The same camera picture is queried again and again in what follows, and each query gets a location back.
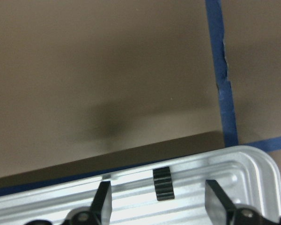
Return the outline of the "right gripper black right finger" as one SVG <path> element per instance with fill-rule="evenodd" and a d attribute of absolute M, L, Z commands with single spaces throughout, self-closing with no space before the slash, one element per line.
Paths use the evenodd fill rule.
<path fill-rule="evenodd" d="M 205 209 L 213 225 L 230 225 L 237 208 L 216 180 L 206 180 Z"/>

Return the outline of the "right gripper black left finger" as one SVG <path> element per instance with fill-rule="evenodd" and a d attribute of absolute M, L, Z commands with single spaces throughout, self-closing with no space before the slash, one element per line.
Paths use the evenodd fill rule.
<path fill-rule="evenodd" d="M 91 225 L 109 225 L 112 213 L 111 182 L 102 181 L 90 207 Z"/>

